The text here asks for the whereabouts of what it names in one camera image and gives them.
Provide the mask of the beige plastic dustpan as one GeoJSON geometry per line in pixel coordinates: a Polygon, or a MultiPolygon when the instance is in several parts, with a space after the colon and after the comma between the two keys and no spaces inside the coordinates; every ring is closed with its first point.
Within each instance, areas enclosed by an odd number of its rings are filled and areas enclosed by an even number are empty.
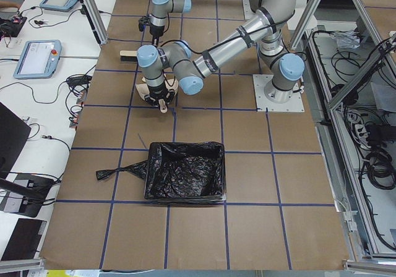
{"type": "Polygon", "coordinates": [[[149,105],[158,108],[161,113],[166,113],[168,105],[178,93],[178,80],[168,80],[164,77],[163,83],[157,87],[147,85],[145,77],[142,80],[144,83],[135,84],[139,96],[149,105]]]}

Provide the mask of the beige hand brush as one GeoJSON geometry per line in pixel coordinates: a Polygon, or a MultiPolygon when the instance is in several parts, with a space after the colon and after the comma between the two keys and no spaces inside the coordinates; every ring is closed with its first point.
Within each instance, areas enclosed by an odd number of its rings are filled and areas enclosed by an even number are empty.
{"type": "Polygon", "coordinates": [[[121,50],[119,55],[121,62],[137,62],[137,51],[121,50]]]}

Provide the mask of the bin with black bag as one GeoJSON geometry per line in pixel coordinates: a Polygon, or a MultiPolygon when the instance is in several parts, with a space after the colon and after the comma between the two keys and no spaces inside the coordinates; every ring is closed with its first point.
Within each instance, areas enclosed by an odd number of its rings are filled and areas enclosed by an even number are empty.
{"type": "Polygon", "coordinates": [[[153,142],[145,161],[96,171],[98,181],[118,172],[144,180],[144,199],[159,204],[226,200],[225,148],[218,142],[153,142]]]}

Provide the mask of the near teach pendant tablet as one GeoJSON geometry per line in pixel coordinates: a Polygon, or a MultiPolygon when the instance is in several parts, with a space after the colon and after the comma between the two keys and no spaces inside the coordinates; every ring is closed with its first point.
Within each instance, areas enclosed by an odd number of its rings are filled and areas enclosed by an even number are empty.
{"type": "Polygon", "coordinates": [[[58,65],[62,51],[59,40],[27,41],[15,68],[15,79],[47,79],[58,65]]]}

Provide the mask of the black monitor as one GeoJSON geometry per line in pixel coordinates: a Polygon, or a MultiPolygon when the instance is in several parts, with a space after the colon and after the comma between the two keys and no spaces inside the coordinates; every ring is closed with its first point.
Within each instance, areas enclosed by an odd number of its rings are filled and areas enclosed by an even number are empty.
{"type": "Polygon", "coordinates": [[[31,128],[1,103],[1,179],[5,179],[21,154],[31,128]]]}

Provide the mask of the black monitor stand base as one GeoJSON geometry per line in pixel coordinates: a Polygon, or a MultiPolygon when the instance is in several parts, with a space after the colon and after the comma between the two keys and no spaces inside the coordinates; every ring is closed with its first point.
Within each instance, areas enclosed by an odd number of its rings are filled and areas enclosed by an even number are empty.
{"type": "Polygon", "coordinates": [[[1,178],[1,211],[36,217],[46,203],[47,195],[54,186],[51,178],[33,174],[17,174],[14,181],[1,178]]]}

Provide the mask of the aluminium frame post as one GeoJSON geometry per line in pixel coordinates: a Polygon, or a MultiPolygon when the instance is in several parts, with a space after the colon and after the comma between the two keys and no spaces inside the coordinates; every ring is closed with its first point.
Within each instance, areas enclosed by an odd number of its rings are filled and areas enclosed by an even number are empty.
{"type": "Polygon", "coordinates": [[[88,23],[97,43],[100,46],[107,44],[108,34],[101,19],[95,0],[79,0],[79,2],[81,3],[83,10],[85,11],[88,23]]]}

